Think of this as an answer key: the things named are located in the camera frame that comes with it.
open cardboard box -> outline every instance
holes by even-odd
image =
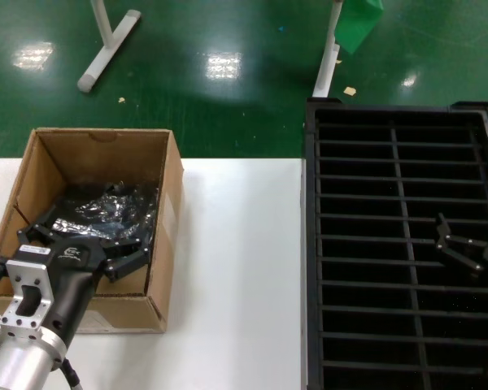
[[[159,209],[150,265],[115,283],[103,277],[78,332],[164,332],[182,173],[181,156],[169,130],[33,130],[0,224],[0,255],[13,256],[20,246],[16,232],[47,210],[67,184],[155,183]],[[4,278],[1,314],[11,297],[11,283]]]

green cloth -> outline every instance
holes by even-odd
[[[353,54],[381,18],[381,0],[344,0],[335,37],[337,43]]]

crumpled plastic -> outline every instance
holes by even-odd
[[[109,240],[153,236],[158,189],[150,184],[71,185],[57,201],[52,225],[66,237],[89,236]]]

green epoxy floor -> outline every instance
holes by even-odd
[[[89,1],[1,0],[0,157],[20,156],[39,126],[170,128],[184,157],[298,157],[330,3],[106,0],[113,27],[129,8],[142,20],[84,95],[76,82],[102,46]],[[331,96],[488,101],[488,0],[384,5],[355,55],[341,53]],[[33,55],[48,55],[43,69]]]

debris on floor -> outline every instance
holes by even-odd
[[[356,95],[356,88],[347,87],[347,88],[345,88],[345,90],[343,92],[346,95],[355,96]]]

